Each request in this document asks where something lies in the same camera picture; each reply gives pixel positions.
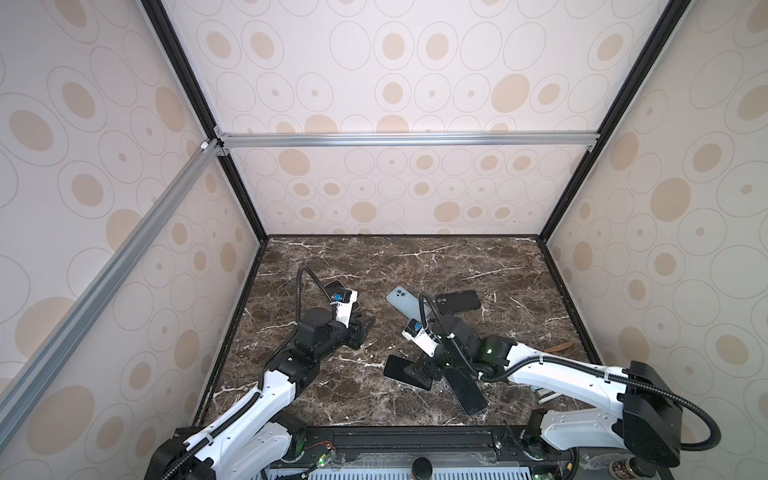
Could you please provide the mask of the black phone case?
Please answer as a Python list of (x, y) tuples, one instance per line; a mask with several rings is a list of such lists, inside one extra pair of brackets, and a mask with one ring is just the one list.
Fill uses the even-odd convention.
[(452, 315), (472, 310), (479, 310), (481, 301), (475, 290), (464, 290), (440, 294), (435, 305), (442, 315)]

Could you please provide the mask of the light blue phone case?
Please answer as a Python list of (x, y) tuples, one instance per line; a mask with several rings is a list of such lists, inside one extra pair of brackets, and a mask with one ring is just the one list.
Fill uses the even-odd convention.
[(404, 287), (397, 286), (386, 295), (387, 302), (404, 315), (408, 321), (421, 320), (421, 307), (416, 296)]

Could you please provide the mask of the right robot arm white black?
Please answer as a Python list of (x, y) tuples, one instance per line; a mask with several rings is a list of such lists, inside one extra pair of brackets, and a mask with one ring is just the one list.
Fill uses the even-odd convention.
[(487, 405), (480, 383), (534, 386), (586, 403), (583, 410), (538, 409), (531, 414), (519, 441), (532, 458), (550, 450), (603, 447), (673, 468), (679, 466), (682, 452), (711, 450), (722, 439), (710, 414), (671, 392), (643, 362), (627, 368), (583, 363), (513, 338), (481, 338), (455, 316), (412, 318), (402, 335), (423, 353), (407, 367), (407, 375), (422, 384), (450, 373), (461, 376), (461, 385), (469, 391), (457, 398), (469, 415)]

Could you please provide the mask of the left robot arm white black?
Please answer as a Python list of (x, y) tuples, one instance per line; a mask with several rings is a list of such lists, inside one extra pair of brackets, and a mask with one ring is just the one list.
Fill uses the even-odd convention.
[(210, 425), (188, 437), (177, 430), (153, 453), (147, 479), (253, 479), (301, 450), (302, 427), (280, 422), (280, 412), (316, 379), (324, 359), (360, 348), (375, 317), (359, 309), (357, 291), (338, 280), (323, 285), (305, 265), (296, 274), (294, 313), (293, 332), (257, 385)]

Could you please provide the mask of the blue phone black screen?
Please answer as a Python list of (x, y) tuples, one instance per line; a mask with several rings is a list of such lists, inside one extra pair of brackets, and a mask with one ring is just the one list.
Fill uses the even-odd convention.
[(346, 287), (338, 279), (336, 279), (326, 284), (324, 289), (330, 297), (334, 298), (336, 295), (342, 296), (343, 292), (346, 290)]

